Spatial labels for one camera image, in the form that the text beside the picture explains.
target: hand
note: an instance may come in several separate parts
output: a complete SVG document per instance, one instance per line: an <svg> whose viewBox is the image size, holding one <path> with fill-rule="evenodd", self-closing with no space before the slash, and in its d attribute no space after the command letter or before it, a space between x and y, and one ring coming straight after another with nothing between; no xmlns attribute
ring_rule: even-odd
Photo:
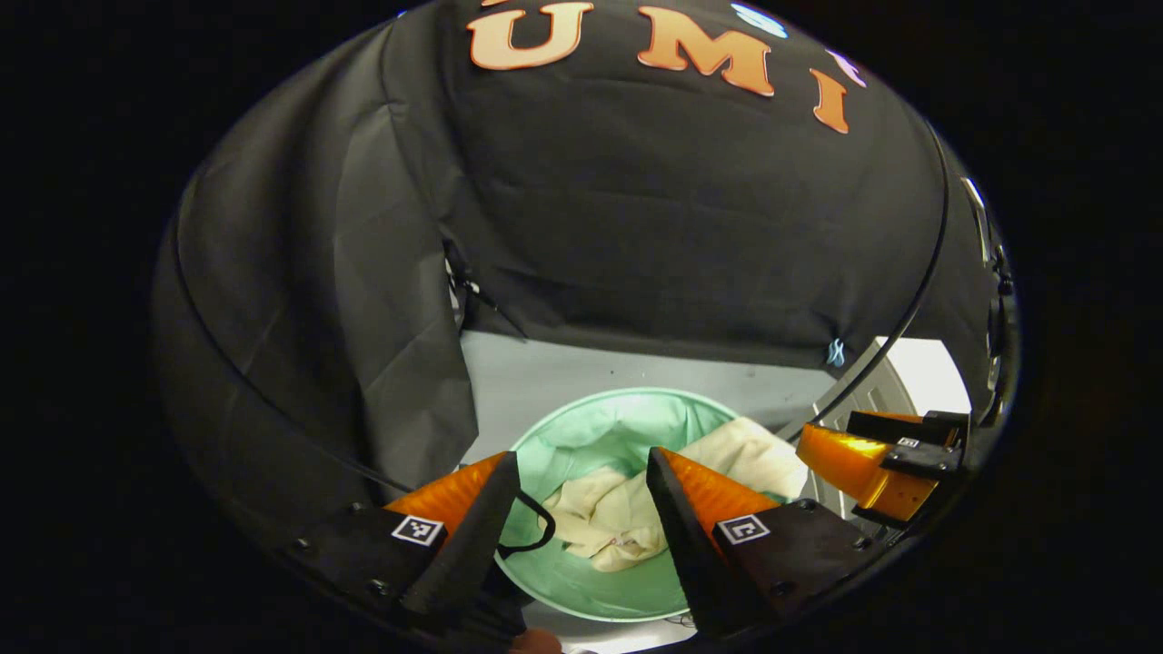
<svg viewBox="0 0 1163 654"><path fill-rule="evenodd" d="M509 654L562 654L562 641L545 630L528 630L513 639Z"/></svg>

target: green bowl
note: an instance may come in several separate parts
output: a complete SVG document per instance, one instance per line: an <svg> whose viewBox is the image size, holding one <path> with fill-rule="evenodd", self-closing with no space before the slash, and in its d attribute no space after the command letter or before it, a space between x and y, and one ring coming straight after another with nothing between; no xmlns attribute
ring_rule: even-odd
<svg viewBox="0 0 1163 654"><path fill-rule="evenodd" d="M564 482L602 465L633 477L645 470L651 447L678 452L737 417L716 401L670 389L623 389L579 399L543 418L513 446L521 490L544 502ZM541 535L536 513L514 503L501 542L523 545ZM571 616L638 623L687 611L669 549L628 570L599 573L554 539L507 561L498 555L497 563L521 590Z"/></svg>

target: orange letter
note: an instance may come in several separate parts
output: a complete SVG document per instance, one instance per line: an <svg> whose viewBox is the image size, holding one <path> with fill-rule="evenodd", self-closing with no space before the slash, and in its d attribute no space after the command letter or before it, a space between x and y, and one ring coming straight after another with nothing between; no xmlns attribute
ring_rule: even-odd
<svg viewBox="0 0 1163 654"><path fill-rule="evenodd" d="M513 24L525 9L500 12L469 23L472 30L472 62L488 70L514 70L543 66L564 59L582 41L582 14L593 9L592 2L558 2L541 8L552 16L549 40L536 48L513 48Z"/></svg>
<svg viewBox="0 0 1163 654"><path fill-rule="evenodd" d="M812 109L812 113L823 125L841 134L848 134L848 123L844 122L844 95L848 90L815 69L808 69L808 71L815 76L815 80L820 84L820 104Z"/></svg>
<svg viewBox="0 0 1163 654"><path fill-rule="evenodd" d="M730 59L723 79L766 98L776 94L768 81L766 56L771 48L766 43L735 30L727 30L712 41L686 14L658 7L640 7L638 12L650 16L651 24L650 49L638 52L638 61L643 64L656 69L686 70L686 59L678 55L678 47L682 45L702 74L715 72Z"/></svg>

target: crumpled cloth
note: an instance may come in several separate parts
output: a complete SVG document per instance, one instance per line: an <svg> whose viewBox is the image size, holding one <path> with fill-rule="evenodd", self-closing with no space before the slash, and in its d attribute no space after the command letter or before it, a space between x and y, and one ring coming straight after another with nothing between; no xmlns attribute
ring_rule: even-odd
<svg viewBox="0 0 1163 654"><path fill-rule="evenodd" d="M748 418L737 418L679 452L754 491L795 498L807 483L807 465L795 448ZM662 519L647 488L647 474L627 478L611 467L565 482L544 507L557 521L566 552L614 573L666 549Z"/></svg>

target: cream cloth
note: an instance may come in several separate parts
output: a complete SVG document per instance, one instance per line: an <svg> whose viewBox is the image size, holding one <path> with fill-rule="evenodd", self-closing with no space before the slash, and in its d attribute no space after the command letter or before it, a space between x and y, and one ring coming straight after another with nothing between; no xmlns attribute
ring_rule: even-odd
<svg viewBox="0 0 1163 654"><path fill-rule="evenodd" d="M751 490L789 499L807 483L807 465L795 448L748 418L732 420L679 454ZM595 570L625 570L666 548L644 470L627 479L599 468L562 484L544 506L557 521L556 538L570 543L566 552L590 559Z"/></svg>

